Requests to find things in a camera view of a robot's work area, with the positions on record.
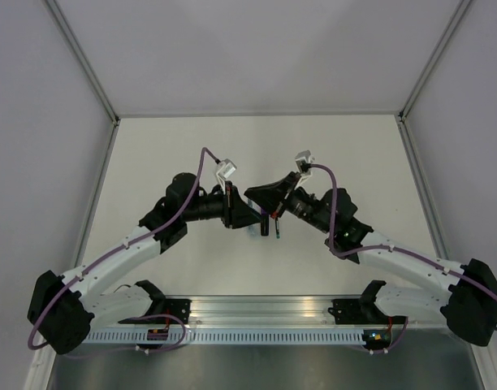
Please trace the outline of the black purple highlighter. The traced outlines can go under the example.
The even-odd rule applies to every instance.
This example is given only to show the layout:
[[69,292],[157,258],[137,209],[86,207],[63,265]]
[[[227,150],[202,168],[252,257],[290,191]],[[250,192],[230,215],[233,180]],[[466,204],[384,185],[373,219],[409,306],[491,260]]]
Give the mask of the black purple highlighter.
[[264,215],[260,221],[260,236],[269,236],[270,234],[270,217]]

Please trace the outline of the blue marker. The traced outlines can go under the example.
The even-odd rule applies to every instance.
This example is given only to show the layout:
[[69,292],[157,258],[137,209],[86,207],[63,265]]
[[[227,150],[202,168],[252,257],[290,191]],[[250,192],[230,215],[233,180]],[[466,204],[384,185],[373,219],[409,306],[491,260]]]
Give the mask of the blue marker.
[[248,234],[250,237],[256,239],[260,236],[260,233],[258,229],[255,226],[249,226],[248,227]]

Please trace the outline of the green pen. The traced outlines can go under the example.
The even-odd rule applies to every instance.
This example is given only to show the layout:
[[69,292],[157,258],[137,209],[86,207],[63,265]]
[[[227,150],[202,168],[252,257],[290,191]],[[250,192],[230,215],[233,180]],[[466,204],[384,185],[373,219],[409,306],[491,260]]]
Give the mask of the green pen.
[[280,234],[279,218],[274,219],[274,229],[275,229],[276,238],[280,239],[281,234]]

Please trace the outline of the slim blue pen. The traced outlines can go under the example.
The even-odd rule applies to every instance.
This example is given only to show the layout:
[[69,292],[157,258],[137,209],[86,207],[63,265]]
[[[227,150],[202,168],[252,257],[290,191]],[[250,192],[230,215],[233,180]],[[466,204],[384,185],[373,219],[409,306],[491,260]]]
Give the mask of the slim blue pen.
[[248,200],[248,206],[255,212],[261,215],[261,207],[257,205],[256,203],[252,202],[251,200]]

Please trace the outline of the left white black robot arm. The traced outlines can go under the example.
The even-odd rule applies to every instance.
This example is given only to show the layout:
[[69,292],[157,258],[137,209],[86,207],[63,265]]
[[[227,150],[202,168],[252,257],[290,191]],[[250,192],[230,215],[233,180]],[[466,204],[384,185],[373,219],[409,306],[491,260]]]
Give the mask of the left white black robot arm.
[[56,354],[64,355],[81,345],[90,332],[112,323],[139,317],[157,323],[165,314],[165,297],[150,282],[137,282],[122,292],[106,290],[181,241],[189,222],[209,219],[238,229],[259,223],[261,215],[230,181],[205,193],[196,175],[176,175],[165,196],[117,248],[89,265],[61,275],[46,271],[37,278],[27,313],[32,332],[40,334]]

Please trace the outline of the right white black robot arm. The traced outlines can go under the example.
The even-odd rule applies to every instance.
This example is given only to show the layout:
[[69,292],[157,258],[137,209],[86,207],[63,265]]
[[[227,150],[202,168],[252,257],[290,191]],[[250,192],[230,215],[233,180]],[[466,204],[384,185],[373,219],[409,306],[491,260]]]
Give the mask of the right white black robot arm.
[[497,279],[486,263],[472,258],[464,264],[407,249],[359,221],[357,206],[345,188],[333,184],[322,198],[316,198],[300,182],[300,173],[291,172],[244,194],[273,219],[289,212],[327,233],[325,244],[337,258],[382,269],[415,286],[370,282],[358,303],[365,321],[397,316],[426,319],[445,324],[472,345],[490,343],[497,332]]

